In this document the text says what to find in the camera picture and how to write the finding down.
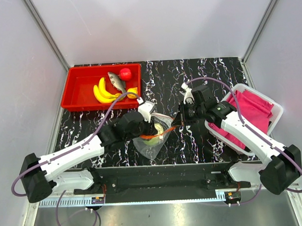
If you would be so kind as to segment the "green fake cabbage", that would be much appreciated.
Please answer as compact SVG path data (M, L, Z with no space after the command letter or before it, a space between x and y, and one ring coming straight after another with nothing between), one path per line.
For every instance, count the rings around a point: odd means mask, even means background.
M150 136L142 136L143 143L148 145L148 146L155 146L161 143L164 139L163 133L164 133L164 128L160 123L155 124L155 128L157 129L157 134L156 135L150 135Z

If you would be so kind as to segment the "clear zip top bag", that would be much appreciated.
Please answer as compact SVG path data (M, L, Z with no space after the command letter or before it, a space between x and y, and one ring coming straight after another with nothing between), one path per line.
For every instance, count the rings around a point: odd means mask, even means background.
M133 139L136 150L145 158L155 160L158 153L169 138L170 133L175 129L171 126L173 118L161 113L153 113L154 128L157 130L155 135L140 136Z

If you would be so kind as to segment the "yellow orange fake fruit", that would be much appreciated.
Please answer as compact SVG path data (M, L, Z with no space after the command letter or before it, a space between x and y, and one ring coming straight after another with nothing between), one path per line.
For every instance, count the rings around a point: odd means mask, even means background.
M138 98L138 89L137 87L129 88L127 90L127 98L128 99L137 99Z

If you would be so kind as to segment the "grey fake fish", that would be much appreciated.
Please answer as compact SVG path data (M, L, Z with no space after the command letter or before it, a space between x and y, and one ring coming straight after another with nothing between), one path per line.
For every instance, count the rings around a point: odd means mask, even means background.
M115 73L108 72L108 77L112 85L122 93L126 93L126 83L125 81L121 80Z

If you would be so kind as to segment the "yellow fake banana bunch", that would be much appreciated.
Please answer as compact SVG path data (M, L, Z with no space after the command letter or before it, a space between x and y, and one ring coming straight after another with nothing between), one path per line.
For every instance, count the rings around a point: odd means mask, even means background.
M116 98L121 95L120 93L109 93L106 90L106 80L104 77L99 80L98 85L93 86L93 92L96 100L98 100L98 102L102 104L112 103Z

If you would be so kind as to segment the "red fake apple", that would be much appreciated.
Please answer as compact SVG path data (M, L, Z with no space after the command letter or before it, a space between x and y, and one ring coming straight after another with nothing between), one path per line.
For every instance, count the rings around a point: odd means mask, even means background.
M122 68L119 72L119 78L123 81L130 81L132 79L132 72L129 68Z

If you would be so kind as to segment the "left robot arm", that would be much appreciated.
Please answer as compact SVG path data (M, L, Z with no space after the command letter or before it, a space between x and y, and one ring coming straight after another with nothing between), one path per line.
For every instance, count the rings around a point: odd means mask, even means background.
M104 181L91 168L77 172L70 168L90 158L103 155L117 144L157 133L150 113L128 112L99 128L97 133L65 149L43 156L31 153L24 158L21 182L29 203L37 203L52 193L72 191L74 194L96 194L104 189Z

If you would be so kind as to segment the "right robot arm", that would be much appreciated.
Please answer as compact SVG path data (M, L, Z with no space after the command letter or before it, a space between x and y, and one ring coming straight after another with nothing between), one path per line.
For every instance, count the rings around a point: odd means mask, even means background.
M179 104L172 126L190 126L197 120L206 120L230 133L250 149L260 163L232 163L221 175L227 188L238 182L261 184L273 194L281 194L302 176L301 155L298 147L285 146L245 120L240 110L227 101L217 102L210 89L201 85L190 88L182 84L184 99Z

